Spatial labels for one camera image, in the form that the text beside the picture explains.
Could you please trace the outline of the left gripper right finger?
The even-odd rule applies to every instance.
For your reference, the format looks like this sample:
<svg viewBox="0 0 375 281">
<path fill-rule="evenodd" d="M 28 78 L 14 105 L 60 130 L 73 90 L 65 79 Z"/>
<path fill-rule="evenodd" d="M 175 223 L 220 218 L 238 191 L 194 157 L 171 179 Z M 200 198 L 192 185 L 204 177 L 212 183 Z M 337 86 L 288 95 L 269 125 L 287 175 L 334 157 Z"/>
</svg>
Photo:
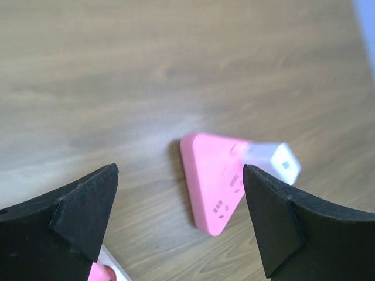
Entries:
<svg viewBox="0 0 375 281">
<path fill-rule="evenodd" d="M 374 214 L 331 203 L 255 165 L 243 183 L 270 280 L 373 280 Z"/>
</svg>

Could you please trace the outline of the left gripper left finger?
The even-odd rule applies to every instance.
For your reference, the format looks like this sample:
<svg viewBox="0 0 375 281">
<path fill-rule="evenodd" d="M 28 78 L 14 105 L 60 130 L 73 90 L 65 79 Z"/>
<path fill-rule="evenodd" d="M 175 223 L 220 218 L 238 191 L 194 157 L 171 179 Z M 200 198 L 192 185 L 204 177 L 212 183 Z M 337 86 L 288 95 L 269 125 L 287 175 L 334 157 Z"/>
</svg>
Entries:
<svg viewBox="0 0 375 281">
<path fill-rule="evenodd" d="M 1 280 L 87 280 L 98 260 L 118 167 L 1 210 Z"/>
</svg>

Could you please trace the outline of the white red power strip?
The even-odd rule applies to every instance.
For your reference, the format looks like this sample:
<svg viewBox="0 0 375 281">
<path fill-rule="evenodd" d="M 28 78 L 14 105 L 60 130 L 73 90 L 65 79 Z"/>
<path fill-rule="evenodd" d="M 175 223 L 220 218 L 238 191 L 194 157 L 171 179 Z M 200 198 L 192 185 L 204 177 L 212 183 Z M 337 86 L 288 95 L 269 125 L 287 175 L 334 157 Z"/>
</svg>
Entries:
<svg viewBox="0 0 375 281">
<path fill-rule="evenodd" d="M 110 280 L 113 281 L 132 281 L 128 273 L 122 268 L 117 262 L 115 257 L 109 252 L 109 250 L 102 244 L 100 254 L 98 257 L 98 263 L 103 266 L 105 272 L 109 276 Z"/>
</svg>

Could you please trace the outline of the white charger block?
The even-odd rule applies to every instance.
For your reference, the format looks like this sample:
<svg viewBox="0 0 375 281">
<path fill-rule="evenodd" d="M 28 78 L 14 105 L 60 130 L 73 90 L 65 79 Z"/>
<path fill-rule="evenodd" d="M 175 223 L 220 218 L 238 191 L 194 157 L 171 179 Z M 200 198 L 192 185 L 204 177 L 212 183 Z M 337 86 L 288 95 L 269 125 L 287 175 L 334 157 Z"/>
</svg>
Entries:
<svg viewBox="0 0 375 281">
<path fill-rule="evenodd" d="M 255 165 L 289 185 L 295 184 L 301 172 L 301 164 L 287 143 L 251 143 L 241 159 L 244 164 Z"/>
</svg>

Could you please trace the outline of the pink triangular power socket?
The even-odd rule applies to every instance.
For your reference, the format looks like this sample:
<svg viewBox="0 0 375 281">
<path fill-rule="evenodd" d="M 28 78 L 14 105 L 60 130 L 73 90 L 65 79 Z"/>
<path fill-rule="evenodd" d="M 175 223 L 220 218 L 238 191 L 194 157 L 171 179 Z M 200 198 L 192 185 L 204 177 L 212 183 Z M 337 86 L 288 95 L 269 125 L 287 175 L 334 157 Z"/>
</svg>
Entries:
<svg viewBox="0 0 375 281">
<path fill-rule="evenodd" d="M 222 233 L 244 196 L 242 156 L 250 142 L 208 133 L 180 141 L 180 152 L 195 225 Z"/>
</svg>

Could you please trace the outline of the small pink plug adapter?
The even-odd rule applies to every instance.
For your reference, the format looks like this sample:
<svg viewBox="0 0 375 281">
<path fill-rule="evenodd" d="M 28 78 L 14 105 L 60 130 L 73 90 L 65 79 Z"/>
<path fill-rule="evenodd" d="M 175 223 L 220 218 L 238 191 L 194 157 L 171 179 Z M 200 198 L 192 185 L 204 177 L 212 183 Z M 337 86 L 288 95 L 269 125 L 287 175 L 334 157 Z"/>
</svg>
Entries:
<svg viewBox="0 0 375 281">
<path fill-rule="evenodd" d="M 88 276 L 88 281 L 116 281 L 114 270 L 108 265 L 93 263 Z"/>
</svg>

